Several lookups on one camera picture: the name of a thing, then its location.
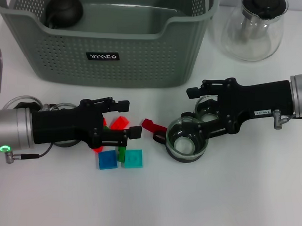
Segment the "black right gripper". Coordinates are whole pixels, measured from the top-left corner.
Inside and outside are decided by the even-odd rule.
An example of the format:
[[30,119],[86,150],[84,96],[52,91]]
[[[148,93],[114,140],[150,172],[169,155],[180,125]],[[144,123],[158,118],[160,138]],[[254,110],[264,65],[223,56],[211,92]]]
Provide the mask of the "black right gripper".
[[206,95],[218,96],[221,120],[203,122],[198,120],[199,141],[206,143],[210,138],[238,133],[243,123],[250,119],[272,117],[272,111],[281,115],[294,113],[293,99],[287,80],[243,86],[234,78],[225,80],[203,80],[200,88],[187,89],[190,99]]

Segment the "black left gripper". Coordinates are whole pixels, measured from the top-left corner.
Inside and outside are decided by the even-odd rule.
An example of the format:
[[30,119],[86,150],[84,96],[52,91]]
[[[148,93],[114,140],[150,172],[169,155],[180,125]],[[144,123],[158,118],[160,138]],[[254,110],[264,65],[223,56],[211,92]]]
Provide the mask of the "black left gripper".
[[102,112],[127,112],[129,100],[116,102],[112,97],[83,99],[71,109],[31,113],[35,144],[80,140],[89,148],[106,146],[126,147],[128,140],[141,138],[142,127],[124,130],[104,129]]

